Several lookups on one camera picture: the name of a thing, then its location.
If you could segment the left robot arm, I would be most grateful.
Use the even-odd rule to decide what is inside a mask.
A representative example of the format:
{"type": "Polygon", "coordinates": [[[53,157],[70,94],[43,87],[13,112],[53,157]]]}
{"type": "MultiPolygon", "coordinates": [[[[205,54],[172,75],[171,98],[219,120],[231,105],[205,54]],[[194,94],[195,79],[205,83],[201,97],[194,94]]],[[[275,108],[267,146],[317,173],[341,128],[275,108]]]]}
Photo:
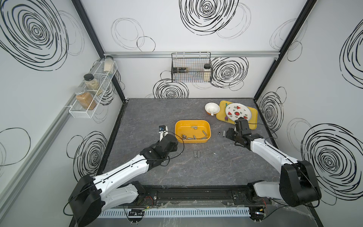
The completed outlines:
{"type": "Polygon", "coordinates": [[[133,178],[170,161],[170,153],[178,149],[183,138],[166,126],[159,132],[159,141],[143,149],[123,165],[98,176],[84,175],[78,180],[67,205],[78,227],[92,223],[105,210],[131,204],[144,193],[144,188],[133,178]]]}

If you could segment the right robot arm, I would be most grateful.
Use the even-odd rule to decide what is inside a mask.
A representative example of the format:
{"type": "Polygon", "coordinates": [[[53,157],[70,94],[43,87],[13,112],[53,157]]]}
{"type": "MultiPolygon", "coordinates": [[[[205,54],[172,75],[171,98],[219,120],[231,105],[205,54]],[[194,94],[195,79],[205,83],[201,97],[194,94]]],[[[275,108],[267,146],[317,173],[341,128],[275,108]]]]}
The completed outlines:
{"type": "Polygon", "coordinates": [[[313,165],[288,156],[273,147],[259,134],[253,134],[248,121],[242,117],[229,128],[226,137],[236,146],[242,146],[259,155],[280,173],[279,182],[259,181],[252,184],[256,196],[283,200],[296,207],[321,200],[319,183],[313,165]]]}

